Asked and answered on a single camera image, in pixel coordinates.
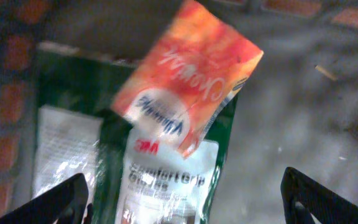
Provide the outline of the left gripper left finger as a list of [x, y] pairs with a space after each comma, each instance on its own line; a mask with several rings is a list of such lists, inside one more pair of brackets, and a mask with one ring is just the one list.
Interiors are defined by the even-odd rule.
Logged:
[[93, 204], [88, 196], [85, 176], [77, 173], [2, 216], [0, 224], [91, 224]]

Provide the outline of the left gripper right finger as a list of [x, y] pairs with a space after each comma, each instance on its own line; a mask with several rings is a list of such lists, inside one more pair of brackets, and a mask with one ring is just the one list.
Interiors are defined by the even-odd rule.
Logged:
[[280, 190], [287, 223], [358, 223], [358, 206], [293, 167], [285, 169]]

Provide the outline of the green 3M gloves package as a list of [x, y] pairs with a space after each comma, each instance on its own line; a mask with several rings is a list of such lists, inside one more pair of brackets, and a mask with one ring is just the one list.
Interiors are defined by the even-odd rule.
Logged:
[[92, 223], [208, 223], [236, 100], [219, 107], [189, 158], [109, 109], [134, 66], [53, 42], [38, 47], [39, 146], [33, 195], [84, 175]]

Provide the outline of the orange tissue packet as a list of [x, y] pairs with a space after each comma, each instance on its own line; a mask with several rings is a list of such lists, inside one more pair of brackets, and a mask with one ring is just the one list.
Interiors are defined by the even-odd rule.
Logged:
[[115, 94], [111, 109], [188, 157], [263, 54], [200, 3], [184, 1]]

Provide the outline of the grey plastic basket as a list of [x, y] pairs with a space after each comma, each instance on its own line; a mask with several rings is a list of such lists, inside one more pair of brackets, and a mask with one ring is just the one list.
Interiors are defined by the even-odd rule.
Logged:
[[[39, 45], [135, 70], [183, 2], [0, 1], [0, 218], [36, 198]], [[358, 206], [358, 1], [197, 2], [264, 53], [232, 99], [208, 223], [287, 223], [287, 167]]]

